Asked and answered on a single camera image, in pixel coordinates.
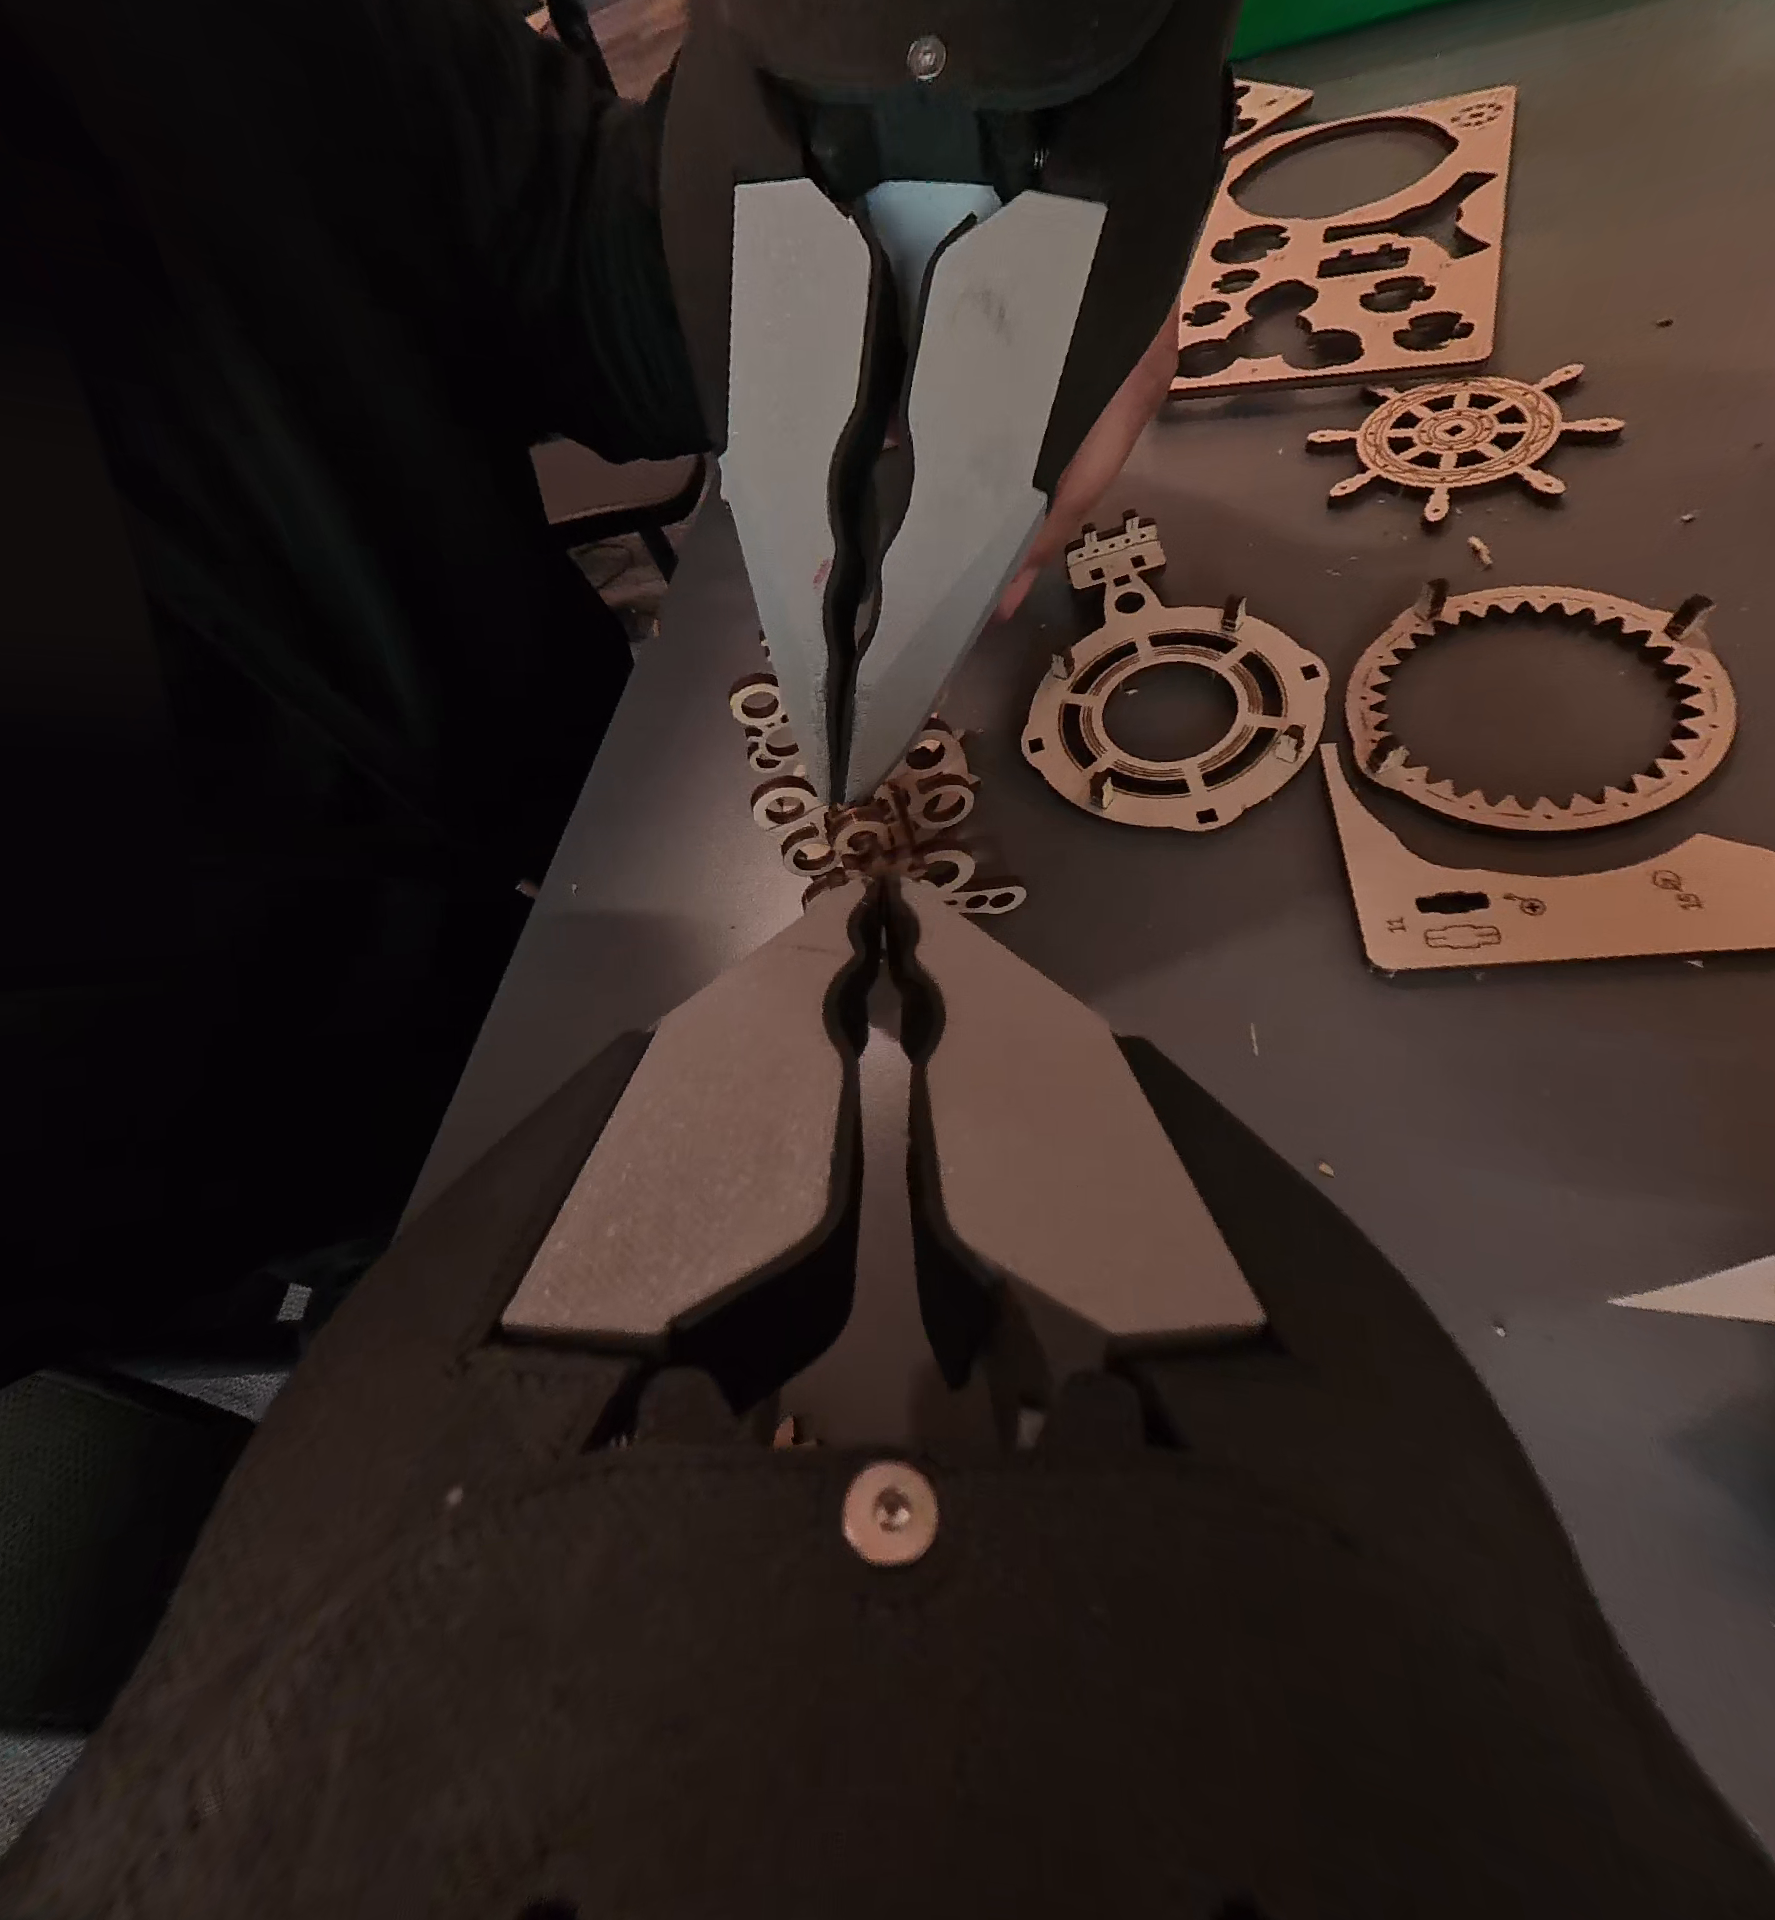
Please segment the wooden sheet corner offcut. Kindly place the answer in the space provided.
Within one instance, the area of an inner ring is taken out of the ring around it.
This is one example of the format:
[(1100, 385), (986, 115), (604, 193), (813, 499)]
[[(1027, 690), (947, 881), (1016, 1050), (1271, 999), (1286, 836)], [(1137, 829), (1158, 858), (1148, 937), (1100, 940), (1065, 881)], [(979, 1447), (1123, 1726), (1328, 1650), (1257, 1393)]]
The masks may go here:
[(1322, 744), (1366, 960), (1385, 974), (1775, 952), (1775, 853), (1694, 834), (1584, 875), (1447, 869), (1412, 853)]

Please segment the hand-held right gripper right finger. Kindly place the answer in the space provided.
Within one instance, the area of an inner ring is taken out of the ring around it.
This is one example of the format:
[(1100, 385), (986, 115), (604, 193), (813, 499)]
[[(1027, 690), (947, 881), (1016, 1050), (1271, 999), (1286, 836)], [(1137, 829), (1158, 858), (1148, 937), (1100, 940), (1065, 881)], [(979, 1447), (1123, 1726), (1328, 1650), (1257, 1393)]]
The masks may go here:
[(942, 1378), (1239, 1340), (1267, 1310), (1103, 1021), (924, 883), (892, 894), (909, 1189)]

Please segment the wooden ship wheel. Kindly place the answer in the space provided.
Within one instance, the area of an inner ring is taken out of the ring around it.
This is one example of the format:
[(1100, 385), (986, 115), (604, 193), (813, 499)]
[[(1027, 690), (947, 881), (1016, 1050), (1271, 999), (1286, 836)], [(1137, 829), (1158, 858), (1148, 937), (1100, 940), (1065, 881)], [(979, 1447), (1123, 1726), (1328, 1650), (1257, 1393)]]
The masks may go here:
[(1380, 482), (1424, 499), (1424, 522), (1438, 527), (1461, 492), (1522, 482), (1559, 497), (1567, 482), (1545, 469), (1564, 438), (1616, 438), (1619, 418), (1569, 418), (1559, 393), (1580, 381), (1584, 365), (1563, 365), (1540, 381), (1461, 372), (1409, 388), (1374, 386), (1358, 428), (1320, 428), (1306, 449), (1349, 448), (1360, 471), (1331, 486), (1338, 503)]

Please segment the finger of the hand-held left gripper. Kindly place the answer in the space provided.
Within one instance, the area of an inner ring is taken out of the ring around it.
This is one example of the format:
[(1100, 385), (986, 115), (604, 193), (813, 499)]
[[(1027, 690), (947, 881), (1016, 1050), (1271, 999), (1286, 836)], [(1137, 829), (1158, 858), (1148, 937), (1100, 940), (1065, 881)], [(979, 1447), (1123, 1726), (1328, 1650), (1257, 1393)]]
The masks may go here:
[(892, 273), (865, 223), (810, 180), (732, 191), (723, 486), (805, 777), (845, 780), (856, 646), (856, 478), (878, 449)]
[(846, 801), (923, 728), (1042, 526), (1036, 462), (1104, 218), (1029, 191), (932, 256), (907, 396), (914, 474), (856, 670)]

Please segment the black office chair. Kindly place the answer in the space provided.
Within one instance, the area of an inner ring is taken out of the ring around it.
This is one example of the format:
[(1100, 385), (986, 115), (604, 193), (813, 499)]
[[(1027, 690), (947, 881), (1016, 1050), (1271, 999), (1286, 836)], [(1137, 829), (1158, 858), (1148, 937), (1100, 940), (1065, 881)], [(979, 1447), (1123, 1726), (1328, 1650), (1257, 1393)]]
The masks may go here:
[(107, 1716), (251, 1434), (240, 1412), (105, 1373), (0, 1390), (0, 1727)]

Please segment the round wooden frame with stem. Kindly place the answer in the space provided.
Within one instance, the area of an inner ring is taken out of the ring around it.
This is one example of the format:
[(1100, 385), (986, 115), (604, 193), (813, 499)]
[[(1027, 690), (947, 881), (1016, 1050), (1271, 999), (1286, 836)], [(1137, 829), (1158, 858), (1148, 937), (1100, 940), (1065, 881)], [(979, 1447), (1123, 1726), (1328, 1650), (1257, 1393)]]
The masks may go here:
[(1098, 626), (1057, 652), (1018, 734), (1023, 761), (1097, 817), (1181, 833), (1231, 829), (1306, 763), (1330, 670), (1241, 596), (1171, 608), (1158, 526), (1124, 515), (1068, 548)]

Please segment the person's left hand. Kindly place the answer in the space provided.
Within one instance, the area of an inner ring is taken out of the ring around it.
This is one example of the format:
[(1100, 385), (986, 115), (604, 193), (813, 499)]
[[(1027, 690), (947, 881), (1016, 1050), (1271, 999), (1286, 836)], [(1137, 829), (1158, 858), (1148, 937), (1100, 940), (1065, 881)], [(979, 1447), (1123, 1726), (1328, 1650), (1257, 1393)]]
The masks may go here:
[(1004, 590), (994, 622), (1012, 617), (1040, 574), (1064, 564), (1064, 555), (1093, 520), (1097, 503), (1114, 485), (1139, 438), (1164, 407), (1178, 375), (1183, 350), (1183, 305), (1177, 302), (1139, 365), (1104, 407), (1085, 443), (1064, 471), (1040, 533)]

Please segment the punched-out wooden parts sheet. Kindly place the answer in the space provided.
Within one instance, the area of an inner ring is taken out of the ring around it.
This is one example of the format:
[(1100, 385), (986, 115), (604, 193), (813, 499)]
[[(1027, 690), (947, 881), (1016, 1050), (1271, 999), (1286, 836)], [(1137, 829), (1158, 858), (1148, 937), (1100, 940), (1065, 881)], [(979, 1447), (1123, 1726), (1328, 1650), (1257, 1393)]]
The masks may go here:
[(1171, 396), (1478, 365), (1515, 118), (1495, 86), (1245, 146), (1184, 282)]

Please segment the wooden ringed model assembly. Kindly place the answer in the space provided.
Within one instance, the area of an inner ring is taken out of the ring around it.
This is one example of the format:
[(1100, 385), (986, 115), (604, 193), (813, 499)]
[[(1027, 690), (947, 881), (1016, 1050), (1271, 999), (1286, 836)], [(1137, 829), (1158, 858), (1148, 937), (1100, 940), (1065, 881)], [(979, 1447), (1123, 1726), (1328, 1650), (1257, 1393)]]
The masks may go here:
[(785, 869), (804, 880), (804, 902), (846, 878), (883, 874), (930, 883), (969, 916), (1004, 916), (1027, 900), (1018, 880), (979, 874), (964, 840), (979, 782), (964, 737), (944, 720), (929, 718), (872, 799), (832, 805), (808, 780), (774, 673), (730, 685), (729, 708), (759, 774), (751, 814)]

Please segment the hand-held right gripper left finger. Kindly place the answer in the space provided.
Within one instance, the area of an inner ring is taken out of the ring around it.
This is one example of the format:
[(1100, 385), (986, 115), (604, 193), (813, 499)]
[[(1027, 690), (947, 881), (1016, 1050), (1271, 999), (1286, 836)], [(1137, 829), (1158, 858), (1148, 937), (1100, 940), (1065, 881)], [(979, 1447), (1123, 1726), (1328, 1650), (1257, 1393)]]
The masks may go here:
[(834, 888), (659, 1021), (503, 1331), (702, 1370), (735, 1411), (831, 1347), (856, 1294), (878, 932), (873, 890)]

